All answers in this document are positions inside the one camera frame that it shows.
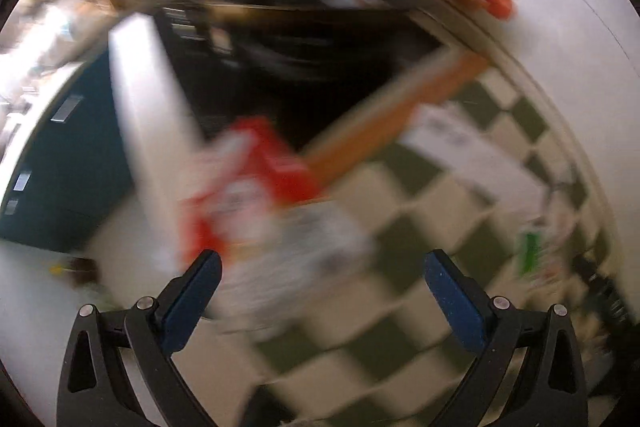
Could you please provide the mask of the red white plastic package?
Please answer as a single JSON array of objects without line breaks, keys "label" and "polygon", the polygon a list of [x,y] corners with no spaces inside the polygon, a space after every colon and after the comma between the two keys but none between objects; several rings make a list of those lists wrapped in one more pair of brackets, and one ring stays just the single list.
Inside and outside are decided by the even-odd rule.
[{"label": "red white plastic package", "polygon": [[371,237],[264,117],[243,117],[181,175],[180,251],[217,251],[207,308],[228,333],[268,337],[370,265]]}]

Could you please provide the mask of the blue kitchen cabinets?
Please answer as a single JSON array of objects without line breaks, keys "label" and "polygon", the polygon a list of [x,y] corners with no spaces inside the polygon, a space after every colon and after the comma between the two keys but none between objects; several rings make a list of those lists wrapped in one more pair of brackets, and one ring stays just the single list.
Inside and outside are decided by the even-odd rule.
[{"label": "blue kitchen cabinets", "polygon": [[1,237],[79,251],[133,186],[103,52],[55,95],[18,155],[2,198]]}]

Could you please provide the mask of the yellow capped oil bottle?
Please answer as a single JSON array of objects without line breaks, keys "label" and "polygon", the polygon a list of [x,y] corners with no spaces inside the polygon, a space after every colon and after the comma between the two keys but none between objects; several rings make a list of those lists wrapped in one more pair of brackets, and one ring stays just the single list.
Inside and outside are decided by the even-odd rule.
[{"label": "yellow capped oil bottle", "polygon": [[96,289],[101,286],[99,265],[91,258],[67,256],[56,265],[51,265],[49,273],[74,291]]}]

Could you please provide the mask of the green white sachet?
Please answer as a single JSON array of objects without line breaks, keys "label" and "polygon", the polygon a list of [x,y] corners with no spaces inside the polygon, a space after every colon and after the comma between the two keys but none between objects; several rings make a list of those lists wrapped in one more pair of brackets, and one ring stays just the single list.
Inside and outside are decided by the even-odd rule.
[{"label": "green white sachet", "polygon": [[529,286],[560,283],[563,261],[549,229],[538,222],[527,223],[518,232],[518,275]]}]

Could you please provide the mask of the green white checkered mat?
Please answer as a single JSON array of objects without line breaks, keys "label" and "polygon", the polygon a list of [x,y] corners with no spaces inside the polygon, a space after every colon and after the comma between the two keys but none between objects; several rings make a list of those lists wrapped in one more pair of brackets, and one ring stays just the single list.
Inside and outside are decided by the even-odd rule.
[{"label": "green white checkered mat", "polygon": [[617,248],[538,107],[491,68],[332,188],[362,271],[247,348],[243,426],[587,426],[620,386]]}]

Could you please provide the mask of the long white paper box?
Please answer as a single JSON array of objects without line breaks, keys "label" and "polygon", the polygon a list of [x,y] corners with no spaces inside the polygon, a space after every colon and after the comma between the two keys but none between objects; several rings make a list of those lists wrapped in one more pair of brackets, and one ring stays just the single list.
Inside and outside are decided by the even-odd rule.
[{"label": "long white paper box", "polygon": [[400,144],[528,221],[541,216],[546,186],[479,131],[436,105],[422,104],[401,133]]}]

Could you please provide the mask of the black gas stove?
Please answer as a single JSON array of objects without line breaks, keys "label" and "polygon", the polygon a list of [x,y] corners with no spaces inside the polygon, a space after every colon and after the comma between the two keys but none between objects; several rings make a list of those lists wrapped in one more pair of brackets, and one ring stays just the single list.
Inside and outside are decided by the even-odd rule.
[{"label": "black gas stove", "polygon": [[378,26],[221,28],[195,6],[153,14],[169,63],[205,139],[264,116],[294,150],[442,48],[408,16]]}]

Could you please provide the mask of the orange tomato magnet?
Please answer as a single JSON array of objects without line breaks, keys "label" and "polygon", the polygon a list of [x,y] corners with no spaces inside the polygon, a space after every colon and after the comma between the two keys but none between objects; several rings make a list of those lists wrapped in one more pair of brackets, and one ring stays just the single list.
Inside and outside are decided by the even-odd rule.
[{"label": "orange tomato magnet", "polygon": [[515,14],[514,0],[484,0],[484,8],[497,20],[510,20]]}]

